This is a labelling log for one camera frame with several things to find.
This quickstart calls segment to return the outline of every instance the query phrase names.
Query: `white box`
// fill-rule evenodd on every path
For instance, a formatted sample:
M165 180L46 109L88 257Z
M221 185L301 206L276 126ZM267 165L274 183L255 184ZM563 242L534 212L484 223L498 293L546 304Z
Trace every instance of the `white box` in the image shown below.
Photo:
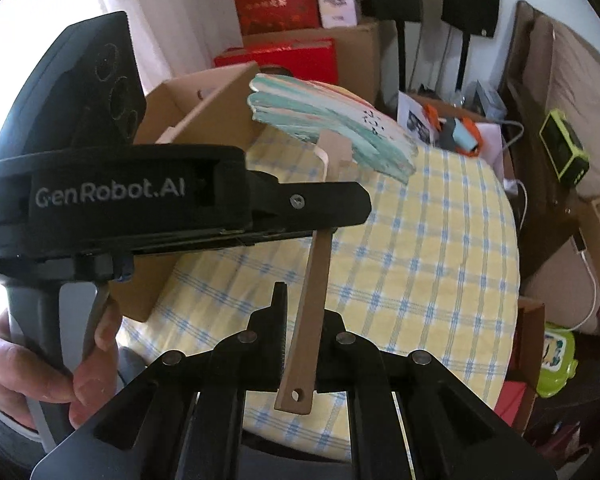
M360 21L358 0L318 0L324 28L355 27Z

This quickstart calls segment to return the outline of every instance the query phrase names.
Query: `white cable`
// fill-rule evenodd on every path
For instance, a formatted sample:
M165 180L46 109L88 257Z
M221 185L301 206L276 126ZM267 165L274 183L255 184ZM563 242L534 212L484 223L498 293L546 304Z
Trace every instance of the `white cable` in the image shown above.
M591 285L593 286L593 302L591 303L591 310L589 310L589 313L587 314L587 317L585 319L583 319L581 322L579 322L576 326L560 329L560 330L566 330L568 332L573 332L574 330L577 330L580 327L582 327L589 320L589 318L591 316L593 316L593 313L596 311L596 307L598 306L598 288L596 287L596 279L593 277L593 272L591 272L591 267L589 267L589 262L587 261L585 255L584 255L584 251L580 251L580 257L582 258L582 261L584 262L584 266L587 269L587 274L589 275L589 277L591 279Z
M522 224L525 223L526 207L529 205L529 196L526 194L526 187L522 184L522 181L516 179L515 182L522 188L522 193L525 195L525 208L522 210L522 218L520 219L520 229L522 229Z
M496 155L496 158L498 158L502 153L504 153L505 150L508 150L511 146L513 146L513 144L515 144L522 138L522 135L524 135L524 133L525 133L525 126L524 126L524 124L519 123L518 121L495 121L494 120L493 122L496 124L499 124L500 126L504 126L504 124L508 124L509 126L517 126L520 128L520 133L517 134L515 137L513 137L513 139L511 139L509 142L507 142L501 148L501 150L498 152L498 154Z

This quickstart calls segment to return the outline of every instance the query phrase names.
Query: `yellow checkered tablecloth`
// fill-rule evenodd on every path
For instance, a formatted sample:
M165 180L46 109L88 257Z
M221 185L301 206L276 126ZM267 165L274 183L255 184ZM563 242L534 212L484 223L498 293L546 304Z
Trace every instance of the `yellow checkered tablecloth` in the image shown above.
M311 145L269 127L248 153L251 169L281 182L316 180L322 163ZM327 308L378 348L426 348L494 406L512 345L518 249L504 190L480 160L421 147L403 186L352 168L372 200L361 226L333 240ZM151 361L169 349L209 350L243 330L270 302L274 282L288 285L291 341L310 239L270 242L183 256L144 324L125 320L123 341ZM248 392L244 428L296 449L347 459L345 394L314 394L310 415L273 409L275 394Z

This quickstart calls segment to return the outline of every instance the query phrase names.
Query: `wooden stick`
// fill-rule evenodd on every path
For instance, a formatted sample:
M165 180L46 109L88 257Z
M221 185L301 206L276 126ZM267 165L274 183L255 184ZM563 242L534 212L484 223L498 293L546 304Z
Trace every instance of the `wooden stick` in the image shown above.
M324 163L324 178L336 182L341 164L352 158L347 137L325 130L320 133L315 153ZM314 232L306 264L298 316L285 371L280 382L275 408L281 412L307 415L314 400L315 367L318 362L324 302L331 263L331 230Z

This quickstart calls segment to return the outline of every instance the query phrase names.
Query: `finger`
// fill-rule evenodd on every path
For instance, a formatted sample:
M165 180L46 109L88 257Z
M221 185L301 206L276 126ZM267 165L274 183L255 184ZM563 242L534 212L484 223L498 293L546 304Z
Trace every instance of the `finger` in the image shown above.
M94 348L74 372L74 390L78 403L72 403L70 419L80 426L116 394L118 382L118 346L104 351Z
M0 412L10 416L17 423L36 429L23 394L12 392L0 384Z
M0 384L44 402L75 399L70 378L53 369L31 350L0 339Z
M98 323L95 332L96 346L101 350L107 351L116 342L116 335L122 324L122 314L118 303L109 298L107 300L107 308L102 315L102 319Z
M9 314L6 310L3 310L0 314L0 337L6 340L11 339L11 331L9 329Z

